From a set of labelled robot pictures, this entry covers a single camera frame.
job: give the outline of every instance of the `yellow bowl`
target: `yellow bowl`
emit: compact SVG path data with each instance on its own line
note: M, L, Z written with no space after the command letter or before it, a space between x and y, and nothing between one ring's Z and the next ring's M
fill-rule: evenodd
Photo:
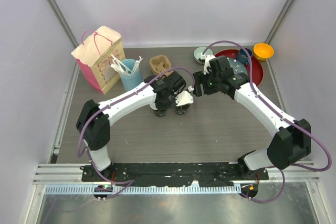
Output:
M253 48L254 56L258 60L267 60L274 54L273 47L266 43L258 43Z

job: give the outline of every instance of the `red bowl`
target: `red bowl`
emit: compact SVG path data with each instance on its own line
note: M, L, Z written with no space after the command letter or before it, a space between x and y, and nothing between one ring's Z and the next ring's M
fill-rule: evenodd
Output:
M216 57L226 56L228 58L236 59L238 51L239 51L238 49L227 49L216 53L215 56ZM245 67L247 69L248 74L250 74L250 66L245 65ZM255 57L252 57L252 69L253 69L252 72L253 83L259 86L264 78L264 69L261 63Z

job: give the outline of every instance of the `cup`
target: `cup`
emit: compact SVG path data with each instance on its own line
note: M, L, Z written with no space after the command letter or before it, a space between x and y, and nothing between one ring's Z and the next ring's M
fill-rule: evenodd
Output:
M246 51L250 54L251 58L253 57L252 51L248 48L245 48ZM239 50L238 54L237 54L237 60L245 65L249 65L248 62L248 57L246 55L246 53L244 52L244 50Z
M135 65L135 60L126 59L126 60L123 60L122 63L124 63L126 67L128 67L132 71ZM136 86L138 86L143 81L139 67L131 75L122 74L122 73L120 73L119 75L120 75L120 79L124 86L125 91L130 91L134 89Z

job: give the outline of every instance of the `paper bag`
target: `paper bag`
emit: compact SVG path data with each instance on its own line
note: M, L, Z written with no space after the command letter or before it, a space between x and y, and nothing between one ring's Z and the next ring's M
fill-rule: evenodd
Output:
M106 94L120 79L111 68L112 54L119 60L125 59L121 36L118 32L101 26L72 51L80 70L88 83L99 92Z

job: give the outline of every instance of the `bag handle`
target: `bag handle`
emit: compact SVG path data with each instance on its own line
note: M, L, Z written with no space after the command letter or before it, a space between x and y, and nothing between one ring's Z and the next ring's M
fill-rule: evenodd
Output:
M111 42L111 44L113 44L113 41L110 40L110 39L108 39L108 38L106 38L105 36L102 36L101 34L97 33L96 31L90 31L90 30L88 30L88 31L85 31L85 32L83 33L83 35L82 35L81 42L82 42L83 45L84 45L84 41L83 41L83 39L84 39L84 35L85 35L86 33L89 33L89 32L94 34L94 36L93 36L93 41L94 41L94 43L95 43L95 46L96 46L96 49L97 49L97 51L98 51L99 56L101 56L101 53L100 53L100 51L99 51L99 49L98 49L97 42L96 42L96 35L99 35L99 36L101 36L101 37L107 39L109 42Z

